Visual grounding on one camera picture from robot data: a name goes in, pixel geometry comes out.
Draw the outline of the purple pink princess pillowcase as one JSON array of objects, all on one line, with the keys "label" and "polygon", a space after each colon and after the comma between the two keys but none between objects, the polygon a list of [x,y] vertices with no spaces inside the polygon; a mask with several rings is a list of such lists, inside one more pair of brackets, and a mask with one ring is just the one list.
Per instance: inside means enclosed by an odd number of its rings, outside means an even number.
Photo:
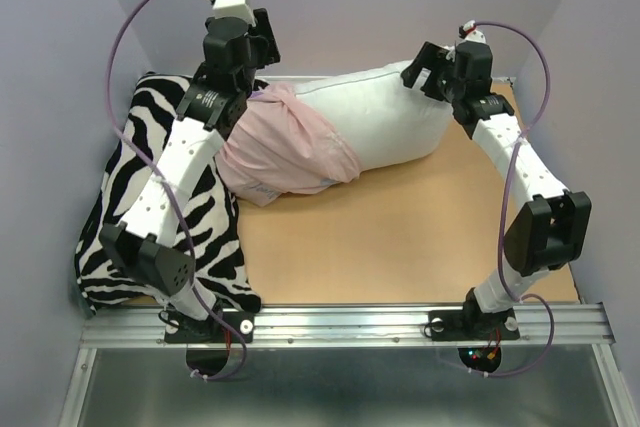
[{"label": "purple pink princess pillowcase", "polygon": [[215,164],[234,195],[260,207],[283,194],[349,183],[363,171],[335,127],[282,83],[252,94]]}]

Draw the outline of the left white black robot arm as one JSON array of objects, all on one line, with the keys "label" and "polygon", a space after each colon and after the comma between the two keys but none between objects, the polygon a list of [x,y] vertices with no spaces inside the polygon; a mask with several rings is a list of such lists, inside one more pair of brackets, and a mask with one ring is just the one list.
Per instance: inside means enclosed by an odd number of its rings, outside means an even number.
[{"label": "left white black robot arm", "polygon": [[232,328],[215,293],[196,277],[195,243],[184,210],[245,113],[256,72],[279,62],[280,53],[264,8],[215,14],[205,27],[204,60],[171,98],[174,118],[161,151],[146,154],[131,139],[121,139],[150,176],[121,219],[104,224],[99,241],[120,273],[165,302],[160,317],[174,333],[209,342]]}]

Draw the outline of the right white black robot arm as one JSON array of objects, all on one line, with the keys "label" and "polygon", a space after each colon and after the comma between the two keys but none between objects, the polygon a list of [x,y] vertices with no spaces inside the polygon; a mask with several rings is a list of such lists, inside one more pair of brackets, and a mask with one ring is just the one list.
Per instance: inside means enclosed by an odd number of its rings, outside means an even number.
[{"label": "right white black robot arm", "polygon": [[439,323],[443,333],[466,338],[504,327],[537,281],[580,256],[592,209],[586,193],[571,191],[547,169],[512,105],[492,92],[492,63],[483,42],[453,48],[426,42],[401,73],[407,88],[424,75],[424,95],[452,106],[454,120],[503,177],[503,202],[518,210],[501,222],[496,269],[468,292],[459,314]]}]

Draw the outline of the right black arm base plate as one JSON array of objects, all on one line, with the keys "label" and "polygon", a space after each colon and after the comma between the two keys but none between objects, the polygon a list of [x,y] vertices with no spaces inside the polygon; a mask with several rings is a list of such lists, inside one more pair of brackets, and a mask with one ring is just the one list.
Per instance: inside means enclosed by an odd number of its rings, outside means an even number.
[{"label": "right black arm base plate", "polygon": [[426,328],[436,342],[488,341],[500,335],[501,340],[518,340],[520,332],[515,312],[465,313],[462,309],[435,310],[427,316]]}]

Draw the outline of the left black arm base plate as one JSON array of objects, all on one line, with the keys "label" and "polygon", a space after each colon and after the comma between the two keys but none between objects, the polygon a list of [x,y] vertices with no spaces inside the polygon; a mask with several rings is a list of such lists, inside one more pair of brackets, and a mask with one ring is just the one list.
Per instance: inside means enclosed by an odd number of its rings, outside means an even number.
[{"label": "left black arm base plate", "polygon": [[[238,341],[234,333],[211,317],[198,321],[178,311],[165,309],[159,312],[158,318],[164,324],[164,342],[167,344],[222,344]],[[254,314],[223,310],[222,318],[247,344],[253,341]]]}]

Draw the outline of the white pillow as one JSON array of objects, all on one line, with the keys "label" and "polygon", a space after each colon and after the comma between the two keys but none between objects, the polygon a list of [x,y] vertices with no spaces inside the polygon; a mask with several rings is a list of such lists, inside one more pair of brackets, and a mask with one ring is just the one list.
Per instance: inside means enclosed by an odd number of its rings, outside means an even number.
[{"label": "white pillow", "polygon": [[359,158],[364,171],[426,157],[452,121],[452,107],[403,84],[408,60],[380,68],[299,83],[296,97],[328,120]]}]

